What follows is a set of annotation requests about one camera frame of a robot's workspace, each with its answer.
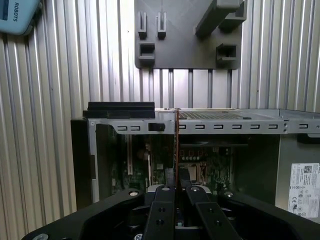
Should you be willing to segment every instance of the barcode label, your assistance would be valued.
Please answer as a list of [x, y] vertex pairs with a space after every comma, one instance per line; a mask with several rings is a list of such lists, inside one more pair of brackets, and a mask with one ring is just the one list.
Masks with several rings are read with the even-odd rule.
[[291, 166], [288, 211], [304, 218], [317, 218], [320, 204], [320, 164]]

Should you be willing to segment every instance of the wall mount bracket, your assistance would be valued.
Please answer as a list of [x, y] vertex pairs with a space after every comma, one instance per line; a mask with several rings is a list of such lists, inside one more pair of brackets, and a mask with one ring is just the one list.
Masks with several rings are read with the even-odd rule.
[[238, 69], [246, 0], [134, 0], [135, 65]]

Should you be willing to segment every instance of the vent slot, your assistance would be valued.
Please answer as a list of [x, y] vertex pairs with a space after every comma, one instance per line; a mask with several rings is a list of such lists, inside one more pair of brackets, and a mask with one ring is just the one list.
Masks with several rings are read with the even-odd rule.
[[251, 124], [250, 129], [260, 129], [260, 124]]
[[224, 125], [223, 124], [215, 124], [215, 125], [213, 125], [213, 129], [224, 129]]
[[232, 129], [242, 129], [242, 125], [241, 124], [234, 124], [234, 125], [232, 125]]
[[299, 124], [299, 129], [307, 129], [309, 128], [309, 124]]
[[205, 129], [205, 125], [203, 124], [195, 125], [195, 129]]
[[117, 126], [118, 131], [128, 131], [128, 127], [127, 126]]
[[269, 129], [278, 129], [278, 124], [269, 124]]
[[140, 131], [140, 126], [131, 126], [131, 131]]

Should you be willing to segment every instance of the black cover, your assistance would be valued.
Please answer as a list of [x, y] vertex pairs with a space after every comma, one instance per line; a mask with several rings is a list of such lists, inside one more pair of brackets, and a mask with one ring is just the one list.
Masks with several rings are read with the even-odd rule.
[[87, 119], [154, 119], [154, 102], [94, 102], [83, 111]]

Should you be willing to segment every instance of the screw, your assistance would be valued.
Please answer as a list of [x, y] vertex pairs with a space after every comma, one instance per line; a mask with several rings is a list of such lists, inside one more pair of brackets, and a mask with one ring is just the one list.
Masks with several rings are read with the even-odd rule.
[[157, 221], [155, 221], [155, 223], [157, 225], [163, 225], [165, 223], [165, 221], [163, 221], [162, 219], [158, 219]]
[[226, 191], [224, 195], [227, 196], [228, 198], [232, 198], [234, 196], [234, 194], [230, 191]]
[[48, 240], [48, 238], [49, 238], [49, 236], [47, 234], [42, 233], [42, 234], [34, 237], [32, 240]]
[[137, 191], [131, 191], [129, 194], [131, 197], [137, 196], [139, 192]]
[[191, 187], [191, 191], [198, 192], [199, 188], [197, 188], [196, 186], [193, 186], [193, 187]]
[[214, 222], [214, 224], [215, 224], [216, 226], [221, 226], [221, 225], [222, 225], [219, 220], [216, 220], [216, 221]]
[[133, 240], [141, 240], [142, 239], [142, 233], [139, 233], [137, 235], [135, 235]]

